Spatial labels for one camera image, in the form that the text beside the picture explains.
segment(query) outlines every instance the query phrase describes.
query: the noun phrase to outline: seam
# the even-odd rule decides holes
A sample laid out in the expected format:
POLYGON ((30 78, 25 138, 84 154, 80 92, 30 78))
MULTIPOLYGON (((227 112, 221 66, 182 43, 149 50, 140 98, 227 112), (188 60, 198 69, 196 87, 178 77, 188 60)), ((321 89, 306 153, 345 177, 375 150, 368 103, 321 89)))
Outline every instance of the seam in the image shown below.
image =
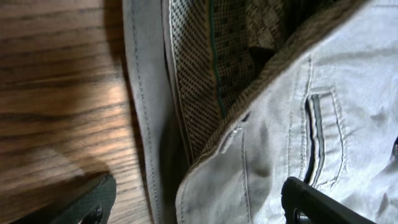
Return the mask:
POLYGON ((311 76, 312 76, 312 64, 311 64, 311 55, 308 55, 308 81, 306 83, 305 91, 303 94, 302 102, 300 105, 300 110, 301 110, 301 148, 300 148, 300 159, 301 159, 301 165, 300 165, 300 173, 298 174, 298 177, 301 179, 303 172, 304 172, 304 156, 303 156, 303 149, 304 149, 304 139, 307 139, 307 130, 305 129, 305 100, 308 96, 308 91, 311 86, 311 76))
POLYGON ((183 199, 184 199, 184 193, 185 193, 185 187, 188 185, 189 179, 187 179, 186 183, 184 184, 184 188, 182 189, 182 194, 181 194, 181 204, 180 204, 180 213, 181 213, 181 222, 184 223, 184 213, 183 213, 183 199))
POLYGON ((242 154, 243 188, 244 188, 244 197, 245 197, 245 201, 246 201, 246 213, 247 213, 248 223, 251 223, 250 201, 249 201, 249 194, 248 194, 248 172, 246 169, 246 156, 244 154, 244 132, 242 133, 241 154, 242 154))
POLYGON ((220 106, 221 115, 223 119, 226 116, 225 107, 223 104, 223 100, 221 99, 221 78, 220 74, 218 73, 217 68, 217 49, 215 44, 215 35, 214 35, 214 19, 213 19, 213 9, 214 8, 214 0, 210 0, 209 5, 209 21, 210 21, 210 42, 211 42, 211 49, 213 51, 213 70, 216 77, 216 94, 217 94, 217 101, 220 106))
POLYGON ((337 127, 338 127, 338 131, 340 134, 340 142, 341 142, 341 164, 340 164, 340 168, 338 170, 337 176, 334 178, 334 182, 331 184, 330 187, 333 187, 333 185, 340 179, 341 177, 341 173, 344 169, 346 169, 346 152, 345 152, 345 144, 344 144, 344 127, 343 127, 343 123, 342 123, 342 108, 341 105, 338 103, 337 101, 337 96, 336 96, 336 91, 334 88, 331 88, 330 90, 331 92, 331 98, 333 101, 333 107, 335 108, 335 114, 336 114, 336 119, 337 119, 337 127))
MULTIPOLYGON (((294 96, 296 95, 297 92, 297 86, 299 85, 299 73, 297 73, 297 77, 296 77, 296 83, 294 86, 294 92, 293 92, 293 99, 292 101, 294 101, 294 96)), ((287 140, 287 177, 290 176, 291 171, 290 171, 290 154, 292 151, 292 125, 293 125, 293 112, 290 112, 289 115, 290 118, 290 123, 289 123, 289 136, 288 136, 288 140, 287 140)))
POLYGON ((135 51, 135 57, 136 57, 136 62, 137 62, 137 74, 138 74, 139 89, 140 89, 140 93, 141 93, 142 107, 144 109, 144 119, 145 119, 145 123, 146 123, 147 135, 148 135, 150 175, 151 175, 152 187, 154 189, 154 195, 155 195, 157 218, 158 218, 158 221, 160 222, 160 210, 159 210, 159 203, 158 203, 158 199, 157 199, 156 185, 155 185, 155 179, 154 179, 154 165, 153 165, 153 161, 152 161, 152 141, 150 139, 149 122, 148 122, 147 108, 146 108, 146 104, 145 104, 144 93, 142 92, 142 82, 141 82, 141 75, 140 75, 140 71, 139 71, 139 61, 138 61, 138 53, 137 53, 136 20, 134 18, 134 15, 135 15, 135 12, 134 12, 134 6, 133 6, 132 7, 132 31, 133 31, 133 35, 134 35, 134 51, 135 51))

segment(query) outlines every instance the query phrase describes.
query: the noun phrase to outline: wooden floor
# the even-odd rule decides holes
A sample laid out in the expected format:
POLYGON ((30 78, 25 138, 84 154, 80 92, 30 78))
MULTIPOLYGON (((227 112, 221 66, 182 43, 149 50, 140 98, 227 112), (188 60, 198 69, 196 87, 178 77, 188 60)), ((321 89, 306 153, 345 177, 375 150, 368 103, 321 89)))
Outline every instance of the wooden floor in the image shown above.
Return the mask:
POLYGON ((106 170, 108 223, 150 223, 122 17, 121 0, 0 1, 0 223, 106 170))

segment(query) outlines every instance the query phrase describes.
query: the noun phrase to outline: stitching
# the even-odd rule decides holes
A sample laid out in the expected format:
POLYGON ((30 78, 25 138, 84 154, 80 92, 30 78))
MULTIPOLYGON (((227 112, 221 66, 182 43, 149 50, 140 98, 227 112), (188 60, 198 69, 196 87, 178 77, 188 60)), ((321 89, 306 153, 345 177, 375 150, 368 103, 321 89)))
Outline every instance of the stitching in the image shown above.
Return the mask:
POLYGON ((246 213, 248 215, 248 223, 251 223, 250 206, 249 206, 249 195, 248 195, 248 173, 247 173, 247 170, 246 170, 246 157, 244 155, 244 132, 242 133, 241 154, 242 154, 243 188, 244 188, 244 197, 246 199, 246 213))
POLYGON ((153 166, 153 162, 152 162, 152 141, 150 140, 150 130, 149 130, 149 122, 148 122, 148 116, 147 116, 147 108, 145 105, 144 93, 142 92, 141 75, 139 72, 139 61, 138 61, 138 54, 137 54, 136 21, 135 21, 134 15, 135 15, 134 7, 132 7, 132 31, 133 31, 133 35, 134 35, 134 51, 135 51, 136 62, 137 62, 137 74, 138 74, 139 89, 140 89, 140 93, 141 93, 142 107, 144 109, 144 119, 146 122, 146 130, 147 130, 147 135, 148 135, 150 175, 151 175, 152 187, 154 189, 154 195, 155 195, 157 218, 158 218, 158 221, 160 222, 159 203, 158 203, 158 199, 157 199, 156 185, 155 185, 155 179, 154 179, 154 166, 153 166))
POLYGON ((293 113, 290 112, 290 124, 289 124, 289 136, 287 140, 287 177, 290 175, 290 151, 291 151, 291 143, 292 143, 292 123, 293 123, 293 113))
POLYGON ((189 179, 187 179, 186 183, 184 184, 184 188, 182 189, 182 194, 181 194, 180 213, 181 213, 181 222, 182 223, 184 223, 184 213, 183 213, 183 209, 182 209, 182 207, 183 207, 182 203, 183 203, 183 198, 184 198, 184 193, 185 193, 185 187, 187 186, 188 181, 189 181, 189 179))
MULTIPOLYGON (((296 78, 296 83, 294 86, 294 92, 293 92, 293 98, 294 95, 297 92, 297 85, 299 84, 299 73, 297 73, 297 78, 296 78)), ((289 136, 288 136, 288 141, 287 141, 287 177, 290 176, 291 171, 290 171, 290 154, 292 151, 292 125, 293 125, 293 112, 290 112, 289 115, 290 118, 290 123, 289 123, 289 136)))
POLYGON ((337 101, 337 95, 336 91, 334 88, 331 88, 331 98, 333 100, 333 106, 335 107, 335 114, 337 118, 337 127, 340 133, 340 141, 341 141, 341 164, 339 171, 337 173, 337 176, 335 177, 335 181, 331 184, 330 187, 332 187, 341 177, 341 173, 343 170, 346 169, 346 152, 345 152, 345 143, 344 143, 344 138, 345 138, 345 127, 343 125, 343 113, 342 113, 342 108, 341 105, 337 101))

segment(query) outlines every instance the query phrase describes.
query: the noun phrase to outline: black object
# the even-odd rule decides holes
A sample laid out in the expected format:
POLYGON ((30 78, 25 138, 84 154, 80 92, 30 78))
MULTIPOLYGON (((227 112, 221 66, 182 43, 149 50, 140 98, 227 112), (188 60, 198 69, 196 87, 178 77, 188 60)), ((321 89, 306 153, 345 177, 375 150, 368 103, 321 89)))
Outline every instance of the black object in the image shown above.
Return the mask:
POLYGON ((116 198, 116 181, 109 174, 90 179, 66 196, 11 224, 106 224, 116 198))
POLYGON ((282 206, 287 224, 374 224, 295 177, 285 181, 282 206))

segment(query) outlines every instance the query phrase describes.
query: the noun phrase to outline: patterned lining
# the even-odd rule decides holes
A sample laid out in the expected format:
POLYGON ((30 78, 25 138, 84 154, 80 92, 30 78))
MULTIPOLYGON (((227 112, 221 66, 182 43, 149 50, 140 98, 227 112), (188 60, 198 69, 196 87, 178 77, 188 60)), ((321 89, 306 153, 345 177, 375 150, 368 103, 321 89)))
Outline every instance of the patterned lining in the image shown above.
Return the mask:
POLYGON ((220 130, 231 119, 229 115, 222 121, 224 114, 239 111, 237 105, 244 106, 274 76, 270 70, 280 72, 279 66, 286 66, 292 58, 275 56, 259 76, 248 48, 286 49, 296 38, 286 43, 297 26, 319 6, 333 1, 170 1, 175 77, 193 162, 219 138, 220 130))

